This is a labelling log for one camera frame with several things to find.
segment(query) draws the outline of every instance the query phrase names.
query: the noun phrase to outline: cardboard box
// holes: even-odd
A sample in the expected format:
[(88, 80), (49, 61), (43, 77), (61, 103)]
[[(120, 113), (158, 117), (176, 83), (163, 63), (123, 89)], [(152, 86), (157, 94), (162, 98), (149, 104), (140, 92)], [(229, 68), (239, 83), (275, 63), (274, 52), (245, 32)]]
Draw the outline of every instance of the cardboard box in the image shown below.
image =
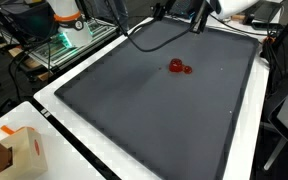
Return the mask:
[(13, 165), (0, 173), (0, 180), (33, 180), (47, 171), (41, 135), (23, 128), (0, 141), (13, 150)]

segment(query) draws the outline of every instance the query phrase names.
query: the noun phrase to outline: cable clip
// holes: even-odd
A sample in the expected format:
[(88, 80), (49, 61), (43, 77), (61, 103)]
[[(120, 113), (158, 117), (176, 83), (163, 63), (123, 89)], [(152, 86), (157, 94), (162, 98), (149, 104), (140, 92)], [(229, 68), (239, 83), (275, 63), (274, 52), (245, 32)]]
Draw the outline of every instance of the cable clip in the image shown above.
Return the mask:
[(263, 39), (263, 44), (265, 42), (269, 42), (270, 44), (273, 44), (275, 42), (276, 38), (273, 38), (273, 37), (266, 37)]

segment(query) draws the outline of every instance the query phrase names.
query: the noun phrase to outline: white table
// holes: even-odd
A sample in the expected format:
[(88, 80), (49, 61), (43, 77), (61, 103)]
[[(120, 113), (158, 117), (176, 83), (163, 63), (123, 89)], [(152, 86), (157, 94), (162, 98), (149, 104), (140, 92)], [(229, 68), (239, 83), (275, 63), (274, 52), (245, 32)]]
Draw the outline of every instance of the white table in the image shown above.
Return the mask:
[[(229, 24), (245, 31), (265, 34), (265, 31), (254, 31), (251, 27), (240, 25), (237, 22), (230, 22)], [(208, 25), (225, 28), (224, 25), (219, 24), (211, 17), (209, 18)], [(259, 40), (264, 38), (263, 36), (253, 37), (259, 38)], [(54, 92), (60, 86), (100, 59), (125, 39), (125, 37), (119, 37), (36, 93), (34, 98), (123, 180), (160, 179), (91, 126), (86, 120), (73, 112), (54, 95)], [(225, 180), (246, 180), (250, 177), (269, 74), (266, 61), (261, 59), (258, 54), (251, 69), (245, 97), (237, 121), (223, 178)]]
[[(41, 134), (48, 171), (37, 180), (105, 180), (105, 178), (29, 103), (0, 118), (0, 127), (33, 127)], [(0, 130), (0, 140), (8, 135)]]

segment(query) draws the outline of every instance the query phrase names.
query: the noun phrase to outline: red ball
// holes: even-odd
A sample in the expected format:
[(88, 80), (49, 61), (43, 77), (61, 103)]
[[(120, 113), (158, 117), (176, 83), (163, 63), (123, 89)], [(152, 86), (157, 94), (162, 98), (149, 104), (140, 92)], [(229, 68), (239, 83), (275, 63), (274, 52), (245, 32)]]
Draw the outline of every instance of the red ball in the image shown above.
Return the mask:
[(178, 58), (174, 58), (171, 61), (171, 64), (177, 64), (177, 65), (182, 65), (182, 60), (178, 59)]
[(176, 58), (172, 59), (169, 65), (169, 70), (171, 72), (182, 72), (183, 71), (182, 60)]
[(193, 72), (193, 69), (191, 66), (185, 66), (183, 71), (185, 74), (191, 74)]

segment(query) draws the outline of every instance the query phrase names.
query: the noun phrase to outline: gray mat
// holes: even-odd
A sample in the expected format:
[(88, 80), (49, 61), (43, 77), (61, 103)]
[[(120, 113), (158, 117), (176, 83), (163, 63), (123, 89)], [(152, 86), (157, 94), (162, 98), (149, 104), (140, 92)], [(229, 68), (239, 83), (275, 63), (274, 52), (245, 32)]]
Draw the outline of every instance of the gray mat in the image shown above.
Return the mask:
[[(187, 28), (165, 19), (133, 38), (149, 48)], [(125, 41), (55, 94), (162, 179), (221, 179), (257, 46), (212, 29), (152, 53)], [(169, 72), (172, 58), (193, 73)]]

